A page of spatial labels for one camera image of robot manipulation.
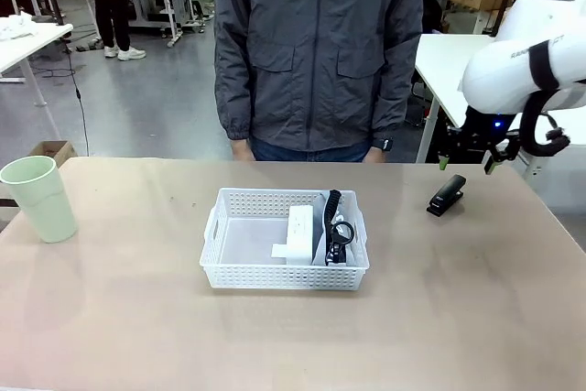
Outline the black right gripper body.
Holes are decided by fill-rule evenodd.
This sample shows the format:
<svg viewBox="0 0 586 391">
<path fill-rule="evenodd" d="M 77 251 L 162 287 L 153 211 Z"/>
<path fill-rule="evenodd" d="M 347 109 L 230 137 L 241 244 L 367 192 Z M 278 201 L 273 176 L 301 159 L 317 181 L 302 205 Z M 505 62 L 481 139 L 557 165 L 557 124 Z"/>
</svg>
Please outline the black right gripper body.
<svg viewBox="0 0 586 391">
<path fill-rule="evenodd" d="M 446 157 L 464 157 L 471 152 L 516 157 L 521 143 L 519 131 L 510 131 L 514 119 L 514 114 L 483 114 L 468 106 L 463 125 L 447 129 Z"/>
</svg>

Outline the person's right hand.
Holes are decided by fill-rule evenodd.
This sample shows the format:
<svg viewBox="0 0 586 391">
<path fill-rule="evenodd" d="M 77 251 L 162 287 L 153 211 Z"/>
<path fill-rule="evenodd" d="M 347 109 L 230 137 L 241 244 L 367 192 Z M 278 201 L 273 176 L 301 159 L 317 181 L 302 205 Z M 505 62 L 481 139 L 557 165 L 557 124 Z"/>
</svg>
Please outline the person's right hand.
<svg viewBox="0 0 586 391">
<path fill-rule="evenodd" d="M 233 159 L 236 161 L 255 161 L 255 156 L 247 139 L 231 140 L 230 141 Z"/>
</svg>

